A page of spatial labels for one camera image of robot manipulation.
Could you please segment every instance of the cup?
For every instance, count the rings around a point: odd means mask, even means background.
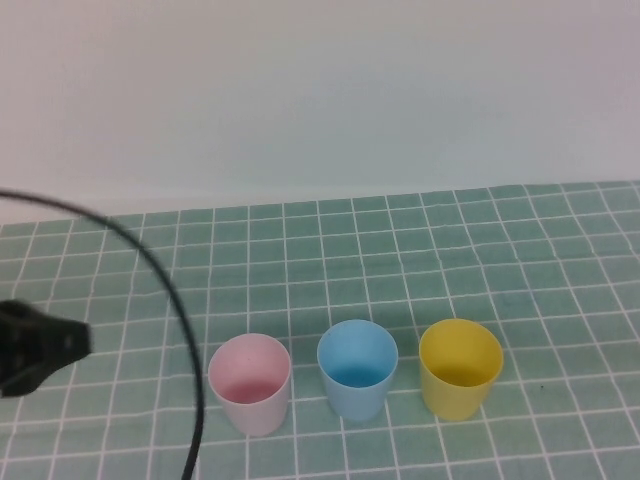
[[[282,425],[290,384],[291,357],[268,335],[232,338],[209,363],[209,385],[231,423],[245,435],[269,435]]]
[[[498,339],[482,325],[459,318],[431,325],[419,351],[424,403],[450,421],[473,416],[504,363]]]
[[[333,410],[363,422],[384,406],[398,365],[398,347],[384,328],[368,320],[347,320],[325,332],[318,364]]]

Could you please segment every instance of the white wall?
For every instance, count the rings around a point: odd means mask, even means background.
[[[639,52],[638,0],[3,1],[0,184],[115,212],[640,178]]]

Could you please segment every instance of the yellow cup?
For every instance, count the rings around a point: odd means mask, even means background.
[[[488,395],[503,363],[500,342],[482,325],[459,318],[431,325],[420,339],[425,405],[445,420],[466,420]]]

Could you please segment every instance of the black cable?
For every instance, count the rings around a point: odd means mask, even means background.
[[[187,341],[187,347],[189,348],[189,356],[191,357],[191,366],[193,368],[193,374],[195,376],[195,400],[196,400],[196,421],[193,427],[193,437],[191,438],[191,446],[189,447],[189,454],[187,455],[187,461],[185,462],[184,469],[182,471],[182,480],[190,480],[193,475],[193,470],[196,466],[196,459],[198,458],[198,451],[200,450],[200,443],[202,442],[202,432],[204,430],[204,383],[202,380],[202,366],[200,365],[200,355],[198,353],[198,345],[196,344],[195,335],[189,322],[184,304],[180,299],[175,286],[171,282],[169,275],[165,272],[160,264],[160,261],[156,256],[149,251],[140,241],[138,241],[133,235],[131,235],[122,225],[118,222],[105,217],[99,213],[92,212],[84,207],[79,207],[71,203],[67,203],[63,200],[57,200],[55,198],[49,198],[43,195],[25,193],[15,190],[7,190],[0,188],[0,198],[6,198],[9,200],[18,200],[27,203],[36,203],[45,207],[51,207],[58,210],[62,210],[67,213],[73,213],[80,217],[91,220],[98,225],[108,228],[109,230],[117,233],[122,239],[124,239],[130,247],[140,252],[144,259],[149,263],[154,273],[160,278],[160,281],[169,294],[169,299],[173,305],[173,308],[178,315],[178,321],[182,327],[182,333]]]

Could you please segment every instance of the green grid mat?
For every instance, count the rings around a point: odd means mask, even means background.
[[[640,182],[505,186],[117,217],[181,288],[204,353],[247,332],[294,363],[289,417],[240,436],[208,393],[198,479],[631,480],[640,471]],[[0,480],[175,479],[193,425],[187,352],[135,253],[81,221],[5,225],[0,299],[93,327],[95,354],[0,401]],[[422,404],[418,338],[482,322],[505,368],[467,422]],[[401,359],[364,424],[326,402],[320,335],[388,328]]]

